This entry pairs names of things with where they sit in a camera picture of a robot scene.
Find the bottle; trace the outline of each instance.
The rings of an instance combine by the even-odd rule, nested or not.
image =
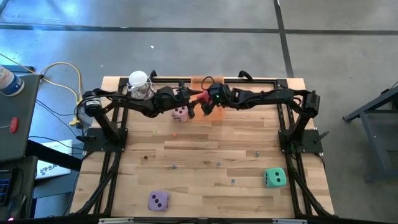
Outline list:
[[[154,95],[154,87],[148,76],[143,71],[135,71],[129,77],[129,84],[127,87],[131,92],[131,97],[137,100],[146,100],[152,98]]]
[[[0,65],[0,92],[5,96],[15,96],[25,87],[24,81]]]

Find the green die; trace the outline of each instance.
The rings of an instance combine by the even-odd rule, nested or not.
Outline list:
[[[285,171],[280,167],[266,169],[264,180],[268,188],[281,187],[286,185]]]

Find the cable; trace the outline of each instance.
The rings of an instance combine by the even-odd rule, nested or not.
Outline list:
[[[80,149],[80,148],[72,147],[72,146],[67,146],[66,144],[64,144],[64,143],[62,143],[62,142],[60,142],[60,141],[58,141],[58,140],[51,139],[51,138],[47,138],[47,137],[42,137],[42,136],[29,136],[28,138],[42,138],[42,139],[48,139],[48,140],[51,140],[51,141],[56,141],[56,142],[58,142],[59,144],[65,146],[65,147],[69,147],[69,148],[71,148],[71,149],[78,149],[78,150],[84,151],[84,150],[82,150],[82,149]]]
[[[223,92],[224,92],[225,98],[226,98],[230,103],[232,103],[232,104],[234,104],[234,105],[240,105],[242,102],[233,102],[230,98],[226,97],[227,94],[226,94],[225,88],[226,88],[225,86],[222,86],[222,88],[221,88],[221,89],[223,90]],[[268,91],[268,92],[264,92],[264,93],[261,95],[261,97],[270,95],[271,93],[273,93],[273,92],[275,92],[275,91],[278,91],[278,90],[271,90],[271,91]],[[257,98],[257,97],[258,97],[258,96],[252,96],[252,97],[249,97],[249,98],[245,99],[245,101],[247,102],[247,101],[249,101],[249,100],[251,100],[251,99],[253,99],[253,98]]]
[[[301,99],[299,97],[293,97],[293,100],[298,100],[298,105],[301,105]]]
[[[57,117],[55,114],[53,114],[49,109],[38,103],[38,105],[42,106],[44,109],[46,109],[50,114],[52,114],[54,117],[56,117],[62,124],[64,124],[71,132],[72,134],[76,137],[76,134],[73,132],[72,128],[69,127],[69,125],[65,124],[61,118]]]
[[[392,89],[396,84],[398,84],[398,81],[396,83],[394,83],[393,86],[390,89]]]
[[[55,63],[53,63],[53,64],[51,64],[51,65],[48,65],[48,66],[46,66],[45,68],[41,69],[41,71],[40,71],[39,73],[35,73],[34,71],[28,69],[27,67],[21,65],[21,64],[18,63],[18,62],[12,60],[11,58],[5,56],[4,54],[1,54],[1,53],[0,53],[0,55],[3,56],[3,57],[5,57],[5,58],[8,59],[8,60],[14,62],[15,64],[21,66],[22,68],[26,69],[27,71],[29,71],[30,73],[33,73],[33,74],[35,74],[35,75],[40,75],[42,72],[46,72],[49,68],[51,68],[51,67],[54,66],[54,65],[61,65],[61,64],[63,64],[63,65],[69,65],[69,66],[71,66],[72,68],[74,68],[74,69],[76,70],[77,75],[78,75],[79,96],[76,94],[76,92],[75,92],[74,90],[72,90],[71,88],[69,88],[69,87],[67,87],[67,86],[65,86],[65,85],[61,85],[61,84],[58,84],[58,83],[51,82],[50,80],[48,80],[48,79],[46,79],[46,78],[44,78],[44,77],[42,77],[42,79],[43,79],[44,81],[50,83],[50,84],[53,84],[53,85],[55,85],[55,86],[59,86],[59,87],[62,87],[62,88],[65,88],[65,89],[71,91],[71,92],[75,95],[76,104],[78,104],[79,101],[81,101],[81,99],[83,98],[83,97],[82,97],[82,94],[81,94],[81,93],[82,93],[82,90],[81,90],[81,75],[80,75],[79,69],[77,69],[76,66],[74,66],[74,65],[72,65],[72,64],[70,64],[70,63],[68,63],[68,62],[55,62]],[[76,125],[78,122],[79,122],[79,120],[78,120],[76,117],[74,117],[74,118],[72,119],[72,121],[69,122],[69,125]]]
[[[36,103],[38,105],[44,107],[44,108],[47,108],[48,110],[50,110],[51,112],[57,114],[58,116],[72,116],[72,115],[75,115],[74,113],[72,113],[72,114],[60,114],[60,113],[57,113],[54,110],[52,110],[51,108],[49,108],[47,105],[45,105],[43,102],[41,102],[40,100],[36,100]]]
[[[323,164],[323,169],[326,170],[326,166],[325,166],[325,161],[323,160],[322,156],[320,156],[318,153],[314,153],[316,156],[319,157],[319,159],[321,159],[322,164]]]
[[[62,216],[65,216],[65,214],[68,212],[69,206],[70,206],[70,204],[71,204],[71,202],[72,202],[72,198],[73,198],[73,196],[75,195],[76,183],[77,183],[77,179],[78,179],[79,175],[80,175],[80,174],[77,174],[77,175],[76,175],[75,183],[73,183],[73,191],[72,191],[72,193],[70,194],[69,201],[68,201],[68,203],[67,203],[67,207],[65,208],[65,211],[63,212]]]
[[[210,79],[213,81],[213,84],[215,83],[213,77],[211,77],[211,76],[205,77],[205,78],[201,81],[201,84],[200,84],[200,87],[201,87],[202,90],[207,90],[207,89],[205,89],[205,88],[203,87],[203,84],[204,84],[204,82],[206,81],[206,79],[208,79],[208,78],[210,78]]]
[[[174,100],[176,100],[176,101],[181,100],[181,99],[184,97],[184,96],[181,96],[179,99],[177,99],[174,95],[172,95],[172,94],[170,94],[170,93],[156,93],[156,92],[153,91],[152,88],[150,88],[150,90],[151,90],[151,92],[154,93],[154,96],[155,96],[155,95],[168,95],[168,96],[172,97],[172,98],[173,98]]]
[[[71,66],[72,68],[74,68],[74,69],[76,70],[77,75],[78,75],[79,96],[80,96],[80,98],[77,97],[77,94],[76,94],[75,91],[73,91],[71,88],[69,88],[69,87],[67,87],[67,86],[63,86],[63,85],[59,85],[59,84],[57,84],[57,83],[50,82],[49,80],[47,80],[47,79],[45,79],[45,78],[43,78],[43,80],[45,80],[46,82],[49,82],[49,83],[51,83],[51,84],[53,84],[53,85],[60,86],[60,87],[64,87],[64,88],[69,89],[70,91],[72,91],[73,94],[74,94],[75,97],[76,97],[76,104],[77,104],[77,103],[81,100],[81,98],[82,98],[82,94],[81,94],[81,92],[82,92],[82,90],[81,90],[81,75],[80,75],[79,69],[77,69],[76,66],[74,66],[74,65],[72,65],[72,64],[70,64],[70,63],[68,63],[68,62],[55,62],[55,63],[53,63],[53,64],[51,64],[51,65],[48,65],[48,66],[44,67],[43,69],[41,69],[41,71],[39,71],[39,75],[42,74],[42,72],[46,72],[49,68],[51,68],[51,67],[54,66],[54,65],[69,65],[69,66]]]

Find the pink die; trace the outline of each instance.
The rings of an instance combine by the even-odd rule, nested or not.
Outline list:
[[[188,108],[186,106],[174,109],[172,111],[173,119],[179,122],[185,122],[188,119]]]

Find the purple die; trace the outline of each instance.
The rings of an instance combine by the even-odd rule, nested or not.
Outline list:
[[[179,122],[185,122],[188,119],[188,108],[186,106],[174,109],[172,111],[173,119]]]
[[[166,212],[169,208],[170,194],[161,190],[154,190],[149,194],[148,209],[152,211]]]

